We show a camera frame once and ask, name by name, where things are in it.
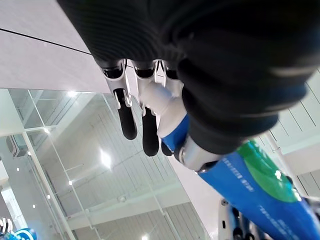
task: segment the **blue logo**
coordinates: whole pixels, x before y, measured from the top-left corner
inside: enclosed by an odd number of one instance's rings
[[[6,240],[37,240],[37,234],[32,228],[22,228],[16,232],[7,233]]]

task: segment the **green label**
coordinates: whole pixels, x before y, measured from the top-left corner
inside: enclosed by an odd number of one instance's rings
[[[243,157],[253,179],[269,195],[287,203],[301,199],[288,178],[255,141],[243,144],[237,152]]]

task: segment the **glass wall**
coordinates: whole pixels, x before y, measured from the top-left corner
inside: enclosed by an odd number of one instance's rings
[[[110,94],[9,93],[24,132],[0,138],[6,189],[39,239],[209,239],[168,158],[145,155],[135,99],[127,140]]]

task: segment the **ceiling seam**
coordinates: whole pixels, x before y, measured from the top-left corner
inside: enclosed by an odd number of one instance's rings
[[[59,43],[56,43],[56,42],[53,42],[53,41],[44,40],[44,39],[41,39],[41,38],[38,38],[38,37],[35,37],[35,36],[30,36],[30,35],[27,35],[27,34],[23,34],[23,33],[16,32],[16,31],[11,31],[11,30],[4,29],[4,28],[0,28],[0,31],[6,32],[6,33],[10,33],[10,34],[19,35],[19,36],[22,36],[22,37],[25,37],[25,38],[29,38],[29,39],[38,40],[38,41],[41,41],[41,42],[44,42],[44,43],[56,45],[56,46],[59,46],[59,47],[65,48],[65,49],[73,50],[73,51],[76,51],[76,52],[79,52],[79,53],[83,53],[83,54],[87,54],[87,55],[91,55],[92,56],[92,54],[89,53],[89,52],[82,51],[82,50],[79,50],[79,49],[76,49],[76,48],[73,48],[73,47],[70,47],[70,46],[62,45],[62,44],[59,44]]]

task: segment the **black rubber sleeve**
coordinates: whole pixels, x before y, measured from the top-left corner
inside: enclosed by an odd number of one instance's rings
[[[161,150],[162,150],[162,153],[166,156],[172,156],[172,151],[167,147],[167,145],[161,141]]]
[[[142,146],[144,153],[149,156],[155,156],[159,150],[159,138],[157,135],[156,116],[152,115],[149,108],[145,108],[145,115],[142,117]]]
[[[124,90],[119,88],[115,90],[118,101],[120,102],[120,109],[118,109],[122,133],[126,139],[133,140],[137,136],[137,126],[131,107],[126,106]]]

